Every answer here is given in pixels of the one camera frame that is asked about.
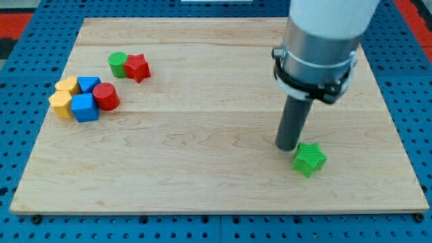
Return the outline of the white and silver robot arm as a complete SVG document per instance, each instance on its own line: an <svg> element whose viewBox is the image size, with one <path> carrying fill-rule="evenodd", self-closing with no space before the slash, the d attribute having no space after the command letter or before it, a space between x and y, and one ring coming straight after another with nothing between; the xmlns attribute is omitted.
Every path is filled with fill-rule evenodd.
<svg viewBox="0 0 432 243"><path fill-rule="evenodd" d="M349 88L356 50L379 0L291 0L286 33L272 50L281 89L299 101L336 102Z"/></svg>

